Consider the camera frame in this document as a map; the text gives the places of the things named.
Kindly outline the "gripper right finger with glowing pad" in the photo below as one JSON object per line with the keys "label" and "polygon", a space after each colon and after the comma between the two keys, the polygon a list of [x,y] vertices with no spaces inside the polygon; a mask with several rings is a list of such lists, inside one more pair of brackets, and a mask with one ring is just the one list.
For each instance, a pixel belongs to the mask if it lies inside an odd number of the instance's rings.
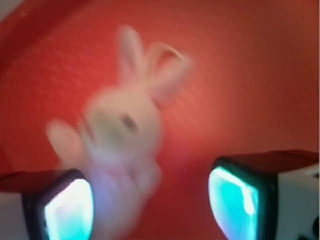
{"label": "gripper right finger with glowing pad", "polygon": [[317,240],[320,156],[290,149],[223,155],[208,176],[208,197],[228,240]]}

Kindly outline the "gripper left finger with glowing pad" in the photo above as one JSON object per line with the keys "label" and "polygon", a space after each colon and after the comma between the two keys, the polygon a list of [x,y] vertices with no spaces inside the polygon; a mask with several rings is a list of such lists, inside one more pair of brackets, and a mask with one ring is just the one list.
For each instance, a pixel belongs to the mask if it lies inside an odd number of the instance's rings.
{"label": "gripper left finger with glowing pad", "polygon": [[93,223],[92,187],[79,170],[1,173],[2,240],[88,240]]}

